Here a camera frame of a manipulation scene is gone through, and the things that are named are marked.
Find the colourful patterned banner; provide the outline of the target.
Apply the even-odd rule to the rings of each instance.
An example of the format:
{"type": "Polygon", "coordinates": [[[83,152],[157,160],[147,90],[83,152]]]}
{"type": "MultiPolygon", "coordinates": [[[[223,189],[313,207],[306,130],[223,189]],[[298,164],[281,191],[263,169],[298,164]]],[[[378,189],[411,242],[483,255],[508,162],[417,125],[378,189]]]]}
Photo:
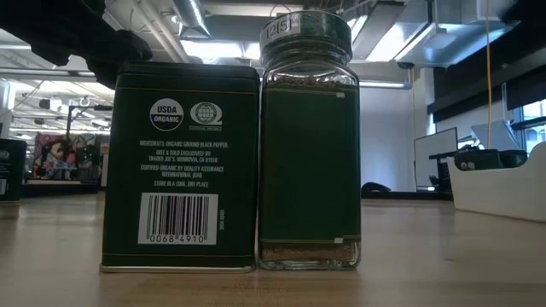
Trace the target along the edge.
{"type": "Polygon", "coordinates": [[[47,180],[94,182],[102,173],[99,137],[94,134],[38,133],[32,177],[47,180]]]}

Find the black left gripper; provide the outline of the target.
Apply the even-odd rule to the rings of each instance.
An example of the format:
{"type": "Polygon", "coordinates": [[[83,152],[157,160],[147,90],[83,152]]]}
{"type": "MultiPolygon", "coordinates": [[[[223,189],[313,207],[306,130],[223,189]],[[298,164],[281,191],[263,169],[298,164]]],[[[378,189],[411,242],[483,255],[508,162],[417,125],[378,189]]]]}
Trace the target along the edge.
{"type": "Polygon", "coordinates": [[[114,88],[114,63],[148,61],[153,51],[134,32],[110,27],[105,10],[105,0],[0,0],[0,28],[57,66],[85,58],[96,81],[114,88]]]}

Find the long tube ceiling light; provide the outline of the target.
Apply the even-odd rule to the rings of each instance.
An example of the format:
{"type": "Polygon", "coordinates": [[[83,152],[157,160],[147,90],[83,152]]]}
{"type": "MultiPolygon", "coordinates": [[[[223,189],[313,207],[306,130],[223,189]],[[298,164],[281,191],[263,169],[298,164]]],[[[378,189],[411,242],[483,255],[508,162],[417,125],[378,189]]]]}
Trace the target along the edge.
{"type": "Polygon", "coordinates": [[[400,82],[360,81],[359,86],[363,88],[408,90],[412,87],[412,84],[400,82]]]}

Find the white plastic bin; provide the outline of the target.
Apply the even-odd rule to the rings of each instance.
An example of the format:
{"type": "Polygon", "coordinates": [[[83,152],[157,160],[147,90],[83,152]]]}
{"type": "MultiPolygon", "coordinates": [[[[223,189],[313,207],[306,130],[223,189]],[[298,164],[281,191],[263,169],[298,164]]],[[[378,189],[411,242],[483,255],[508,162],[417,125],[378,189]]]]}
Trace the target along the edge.
{"type": "Polygon", "coordinates": [[[515,168],[462,171],[452,158],[447,165],[457,210],[546,223],[546,142],[515,168]]]}

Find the green-lid glass spice jar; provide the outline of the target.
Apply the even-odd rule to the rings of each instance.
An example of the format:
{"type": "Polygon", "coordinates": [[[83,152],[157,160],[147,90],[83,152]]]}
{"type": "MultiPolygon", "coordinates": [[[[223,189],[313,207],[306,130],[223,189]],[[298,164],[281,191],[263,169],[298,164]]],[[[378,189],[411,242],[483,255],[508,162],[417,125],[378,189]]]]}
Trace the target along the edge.
{"type": "Polygon", "coordinates": [[[291,12],[260,33],[258,264],[354,269],[361,259],[360,92],[351,29],[291,12]]]}

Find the pale grey angled panel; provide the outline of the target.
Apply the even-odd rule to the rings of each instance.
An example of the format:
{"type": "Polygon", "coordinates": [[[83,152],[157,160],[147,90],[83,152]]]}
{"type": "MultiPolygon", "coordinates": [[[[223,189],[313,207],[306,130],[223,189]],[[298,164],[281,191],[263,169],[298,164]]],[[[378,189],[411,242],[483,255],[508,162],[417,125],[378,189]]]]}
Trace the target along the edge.
{"type": "Polygon", "coordinates": [[[490,125],[473,125],[471,131],[486,149],[499,151],[520,149],[514,132],[507,121],[498,120],[491,122],[490,125]]]}

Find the silver round air duct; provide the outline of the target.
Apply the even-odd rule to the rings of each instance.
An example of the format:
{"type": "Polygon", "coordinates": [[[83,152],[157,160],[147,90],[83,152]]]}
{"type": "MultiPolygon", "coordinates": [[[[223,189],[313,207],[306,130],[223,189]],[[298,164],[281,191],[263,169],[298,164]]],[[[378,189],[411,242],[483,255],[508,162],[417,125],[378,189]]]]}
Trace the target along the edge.
{"type": "Polygon", "coordinates": [[[179,23],[180,38],[211,38],[200,0],[171,0],[179,23]]]}

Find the white board panel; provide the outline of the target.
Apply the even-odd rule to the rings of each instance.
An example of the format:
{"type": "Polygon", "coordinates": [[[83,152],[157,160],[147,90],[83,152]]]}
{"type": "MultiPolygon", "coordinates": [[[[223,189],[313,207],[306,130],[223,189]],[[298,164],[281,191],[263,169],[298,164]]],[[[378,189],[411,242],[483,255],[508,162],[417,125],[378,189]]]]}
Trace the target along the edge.
{"type": "Polygon", "coordinates": [[[442,130],[414,140],[415,185],[417,189],[432,187],[430,176],[438,175],[435,155],[447,154],[458,149],[457,128],[442,130]]]}

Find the black side table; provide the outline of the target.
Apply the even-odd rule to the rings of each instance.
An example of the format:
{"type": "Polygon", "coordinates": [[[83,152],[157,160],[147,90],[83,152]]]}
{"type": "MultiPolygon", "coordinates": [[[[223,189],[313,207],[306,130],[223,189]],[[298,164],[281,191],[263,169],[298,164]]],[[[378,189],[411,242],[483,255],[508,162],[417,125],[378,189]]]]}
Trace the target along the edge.
{"type": "Polygon", "coordinates": [[[428,158],[434,160],[437,166],[438,174],[436,176],[430,175],[429,179],[431,184],[435,187],[438,192],[447,193],[451,192],[451,183],[449,175],[449,167],[446,162],[446,159],[451,157],[454,158],[457,154],[478,151],[479,147],[464,145],[462,148],[457,149],[456,151],[446,152],[446,153],[436,153],[430,155],[428,158]]]}

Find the bright ceiling light panel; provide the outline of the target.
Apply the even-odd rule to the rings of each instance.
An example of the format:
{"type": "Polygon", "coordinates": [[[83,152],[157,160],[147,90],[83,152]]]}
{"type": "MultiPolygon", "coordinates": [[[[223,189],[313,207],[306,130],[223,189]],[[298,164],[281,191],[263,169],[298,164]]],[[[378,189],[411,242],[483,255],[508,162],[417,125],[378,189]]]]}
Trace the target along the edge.
{"type": "Polygon", "coordinates": [[[197,56],[203,60],[216,60],[218,58],[248,58],[258,60],[260,57],[258,43],[190,40],[181,40],[180,43],[188,55],[197,56]]]}

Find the silver rectangular air duct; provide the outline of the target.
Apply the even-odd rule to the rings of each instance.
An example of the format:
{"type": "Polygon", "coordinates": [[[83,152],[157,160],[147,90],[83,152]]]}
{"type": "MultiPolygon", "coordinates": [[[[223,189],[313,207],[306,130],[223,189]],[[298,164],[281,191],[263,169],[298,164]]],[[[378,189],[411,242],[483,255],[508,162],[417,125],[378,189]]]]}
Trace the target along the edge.
{"type": "Polygon", "coordinates": [[[410,62],[423,67],[449,67],[513,29],[499,20],[438,25],[433,22],[398,21],[375,45],[366,60],[410,62]]]}

